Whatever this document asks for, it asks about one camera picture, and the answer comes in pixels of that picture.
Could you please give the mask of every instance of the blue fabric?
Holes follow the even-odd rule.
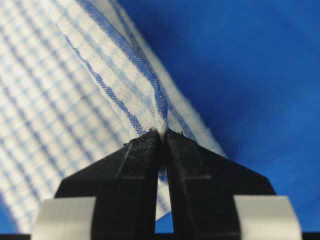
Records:
[[[230,159],[320,226],[320,2],[119,0]]]

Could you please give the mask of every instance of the plaid fabric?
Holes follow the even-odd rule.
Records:
[[[20,232],[63,177],[151,127],[222,153],[117,2],[0,3],[0,190]]]

